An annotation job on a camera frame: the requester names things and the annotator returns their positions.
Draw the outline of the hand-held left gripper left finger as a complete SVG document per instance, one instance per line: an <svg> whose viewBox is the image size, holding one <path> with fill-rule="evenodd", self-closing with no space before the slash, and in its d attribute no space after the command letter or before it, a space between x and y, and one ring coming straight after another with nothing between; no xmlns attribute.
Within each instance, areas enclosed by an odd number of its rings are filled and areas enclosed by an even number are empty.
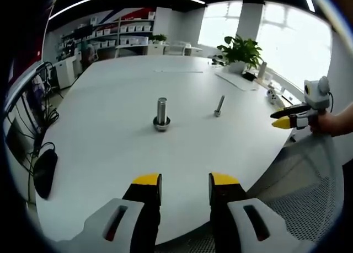
<svg viewBox="0 0 353 253"><path fill-rule="evenodd" d="M154 252L161 201L160 173L135 178L122 198L113 198L84 222L81 252Z"/></svg>

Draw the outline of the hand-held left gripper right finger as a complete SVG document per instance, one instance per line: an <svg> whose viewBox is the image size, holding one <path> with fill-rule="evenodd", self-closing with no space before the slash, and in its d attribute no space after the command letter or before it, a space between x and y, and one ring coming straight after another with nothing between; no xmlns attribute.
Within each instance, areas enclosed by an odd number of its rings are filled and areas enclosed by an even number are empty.
<svg viewBox="0 0 353 253"><path fill-rule="evenodd" d="M285 220L257 198L248 198L227 174L208 175L210 222L216 252L308 252L308 240L287 230Z"/></svg>

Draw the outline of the person's right hand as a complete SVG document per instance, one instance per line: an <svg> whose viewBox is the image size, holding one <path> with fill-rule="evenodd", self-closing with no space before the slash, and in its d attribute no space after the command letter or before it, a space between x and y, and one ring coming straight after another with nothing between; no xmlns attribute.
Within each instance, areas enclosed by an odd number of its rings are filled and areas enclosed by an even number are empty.
<svg viewBox="0 0 353 253"><path fill-rule="evenodd" d="M333 137L336 131L336 116L329 112L318 115L317 120L310 125L310 131L329 134Z"/></svg>

